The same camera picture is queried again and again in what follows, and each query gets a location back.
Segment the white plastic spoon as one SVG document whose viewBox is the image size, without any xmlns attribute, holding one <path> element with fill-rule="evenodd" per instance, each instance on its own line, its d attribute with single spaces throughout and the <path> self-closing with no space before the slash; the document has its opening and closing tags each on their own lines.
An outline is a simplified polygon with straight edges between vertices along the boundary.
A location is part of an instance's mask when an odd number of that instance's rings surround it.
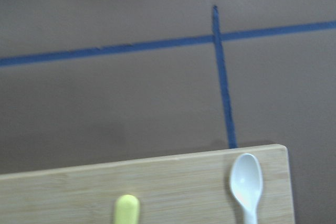
<svg viewBox="0 0 336 224">
<path fill-rule="evenodd" d="M 244 223 L 258 223 L 258 204 L 263 193 L 260 163 L 253 154 L 239 155 L 231 168 L 230 190 L 243 212 Z"/>
</svg>

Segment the wooden cutting board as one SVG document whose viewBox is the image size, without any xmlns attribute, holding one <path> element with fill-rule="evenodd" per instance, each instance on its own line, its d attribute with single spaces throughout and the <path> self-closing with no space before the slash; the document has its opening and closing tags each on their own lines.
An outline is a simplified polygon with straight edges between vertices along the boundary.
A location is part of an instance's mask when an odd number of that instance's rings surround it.
<svg viewBox="0 0 336 224">
<path fill-rule="evenodd" d="M 116 200 L 140 201 L 140 223 L 243 223 L 230 171 L 254 155 L 263 174 L 259 223 L 294 223 L 287 148 L 280 144 L 1 176 L 1 223 L 113 223 Z"/>
</svg>

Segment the yellow plastic knife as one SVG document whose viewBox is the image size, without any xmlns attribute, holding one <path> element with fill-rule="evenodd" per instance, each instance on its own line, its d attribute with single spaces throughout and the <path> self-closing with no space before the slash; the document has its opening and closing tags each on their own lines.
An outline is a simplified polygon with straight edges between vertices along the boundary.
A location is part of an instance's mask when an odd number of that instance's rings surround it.
<svg viewBox="0 0 336 224">
<path fill-rule="evenodd" d="M 120 196 L 114 205 L 114 224 L 138 224 L 140 201 L 134 195 Z"/>
</svg>

